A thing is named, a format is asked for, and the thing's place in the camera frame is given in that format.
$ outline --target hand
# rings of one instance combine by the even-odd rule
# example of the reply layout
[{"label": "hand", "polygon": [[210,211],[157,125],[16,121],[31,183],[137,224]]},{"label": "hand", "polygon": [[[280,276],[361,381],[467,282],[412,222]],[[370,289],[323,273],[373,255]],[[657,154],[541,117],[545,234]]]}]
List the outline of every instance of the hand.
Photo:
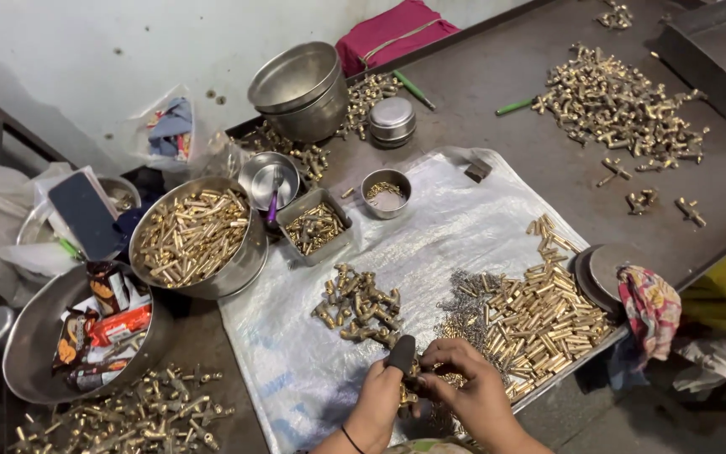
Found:
[{"label": "hand", "polygon": [[420,364],[424,368],[442,364],[437,369],[442,375],[455,372],[467,380],[455,389],[435,373],[423,373],[418,378],[430,398],[446,404],[469,435],[488,452],[550,452],[519,426],[511,413],[500,372],[466,340],[434,340]]},{"label": "hand", "polygon": [[388,448],[399,409],[402,371],[386,367],[385,363],[386,360],[380,359],[369,368],[358,404],[344,424],[349,438],[366,454]]}]

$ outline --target white wall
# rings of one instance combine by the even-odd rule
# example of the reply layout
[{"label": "white wall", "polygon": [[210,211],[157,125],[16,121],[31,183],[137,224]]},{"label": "white wall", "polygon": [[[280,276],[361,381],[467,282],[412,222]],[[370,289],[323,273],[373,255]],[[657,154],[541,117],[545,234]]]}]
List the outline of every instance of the white wall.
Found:
[{"label": "white wall", "polygon": [[[310,40],[334,44],[397,3],[0,0],[0,106],[77,165],[129,170],[118,140],[104,135],[177,84],[191,89],[210,129],[233,126],[256,115],[245,92],[269,58]],[[464,28],[525,0],[426,3]],[[206,99],[209,89],[227,103]]]}]

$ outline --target purple handle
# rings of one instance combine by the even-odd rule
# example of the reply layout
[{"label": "purple handle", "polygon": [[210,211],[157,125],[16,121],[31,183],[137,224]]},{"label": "purple handle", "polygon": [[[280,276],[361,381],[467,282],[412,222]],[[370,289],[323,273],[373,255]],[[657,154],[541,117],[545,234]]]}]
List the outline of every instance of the purple handle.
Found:
[{"label": "purple handle", "polygon": [[276,205],[277,201],[279,199],[279,191],[274,189],[273,197],[270,199],[270,206],[268,207],[268,217],[266,218],[267,222],[275,222],[276,221]]}]

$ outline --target white plastic sheet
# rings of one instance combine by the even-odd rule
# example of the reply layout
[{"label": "white plastic sheet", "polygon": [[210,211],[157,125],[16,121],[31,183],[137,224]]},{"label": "white plastic sheet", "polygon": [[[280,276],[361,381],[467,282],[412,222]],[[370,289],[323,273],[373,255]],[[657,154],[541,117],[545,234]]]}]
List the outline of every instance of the white plastic sheet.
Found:
[{"label": "white plastic sheet", "polygon": [[[480,184],[464,175],[469,159],[494,168]],[[335,263],[377,273],[381,289],[402,295],[403,334],[423,349],[442,316],[437,303],[450,296],[455,269],[522,277],[539,263],[539,238],[525,234],[543,213],[578,247],[588,244],[492,150],[434,150],[407,172],[408,211],[375,220],[357,199],[345,209],[355,239],[315,267],[288,271],[284,244],[271,247],[268,263],[241,294],[219,302],[248,392],[274,454],[312,448],[348,416],[368,366],[387,352],[374,341],[342,340],[310,312],[321,301]],[[391,443],[411,428],[398,422]]]}]

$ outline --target black wristband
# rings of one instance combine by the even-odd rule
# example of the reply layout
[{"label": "black wristband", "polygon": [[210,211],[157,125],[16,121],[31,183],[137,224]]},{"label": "black wristband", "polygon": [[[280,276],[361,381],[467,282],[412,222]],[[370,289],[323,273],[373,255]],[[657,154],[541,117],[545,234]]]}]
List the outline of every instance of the black wristband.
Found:
[{"label": "black wristband", "polygon": [[355,449],[357,449],[360,454],[366,454],[360,448],[358,448],[358,446],[355,444],[355,442],[352,441],[352,437],[349,436],[349,434],[347,433],[346,428],[344,428],[343,424],[340,425],[340,429],[344,432],[344,435],[346,436],[346,439],[349,440],[349,443],[351,443],[352,446],[354,446]]}]

